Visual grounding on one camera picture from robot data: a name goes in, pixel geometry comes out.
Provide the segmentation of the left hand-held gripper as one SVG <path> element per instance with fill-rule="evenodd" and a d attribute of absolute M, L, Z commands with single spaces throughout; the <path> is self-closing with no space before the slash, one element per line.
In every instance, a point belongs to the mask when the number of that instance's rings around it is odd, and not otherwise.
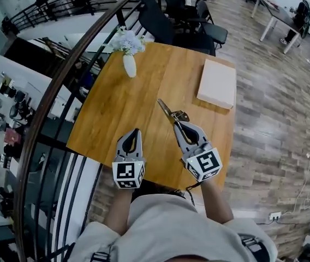
<path fill-rule="evenodd" d="M 112 163 L 116 186 L 119 189 L 139 188 L 145 174 L 145 163 L 141 130 L 135 128 L 117 141 L 116 157 Z"/>

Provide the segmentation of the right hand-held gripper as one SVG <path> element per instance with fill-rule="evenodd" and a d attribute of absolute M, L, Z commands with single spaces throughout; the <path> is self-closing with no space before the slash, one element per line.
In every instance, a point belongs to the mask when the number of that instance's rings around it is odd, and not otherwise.
<path fill-rule="evenodd" d="M 184 167 L 198 182 L 217 175 L 223 167 L 218 150 L 207 142 L 207 136 L 202 128 L 187 121 L 174 123 L 174 133 L 178 146 L 182 150 L 195 146 L 184 153 L 181 161 Z"/>

